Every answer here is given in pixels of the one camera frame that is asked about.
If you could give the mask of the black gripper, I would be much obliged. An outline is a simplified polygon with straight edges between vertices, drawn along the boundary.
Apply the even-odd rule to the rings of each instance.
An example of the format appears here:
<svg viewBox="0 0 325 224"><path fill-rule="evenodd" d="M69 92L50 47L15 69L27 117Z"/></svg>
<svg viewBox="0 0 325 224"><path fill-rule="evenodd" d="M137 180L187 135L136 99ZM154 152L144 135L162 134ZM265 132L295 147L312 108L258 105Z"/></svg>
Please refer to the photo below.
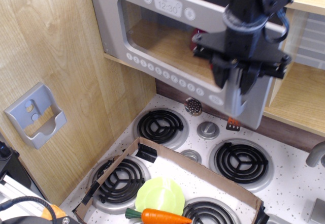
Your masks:
<svg viewBox="0 0 325 224"><path fill-rule="evenodd" d="M272 14L259 13L253 22L245 22L227 8L226 30L219 33L197 32L192 35L195 56L212 62L215 83L223 88L233 69L240 69L241 94L251 91L258 78L270 76L282 79L291 57L278 49L289 32L289 20L283 9L274 13L284 25L285 32L272 37L266 29Z"/></svg>

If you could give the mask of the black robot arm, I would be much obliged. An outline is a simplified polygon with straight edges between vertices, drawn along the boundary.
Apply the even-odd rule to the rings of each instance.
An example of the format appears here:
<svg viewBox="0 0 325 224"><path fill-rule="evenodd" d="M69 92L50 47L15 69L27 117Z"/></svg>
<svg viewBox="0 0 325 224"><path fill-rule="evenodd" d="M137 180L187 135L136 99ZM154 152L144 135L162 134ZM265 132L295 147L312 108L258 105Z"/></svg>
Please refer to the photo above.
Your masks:
<svg viewBox="0 0 325 224"><path fill-rule="evenodd" d="M230 0L223 13L225 31L192 37L194 54L209 60L217 86L223 88L235 69L241 72L241 94L248 93L258 77L284 77L292 58L278 45L288 36L284 7L292 1Z"/></svg>

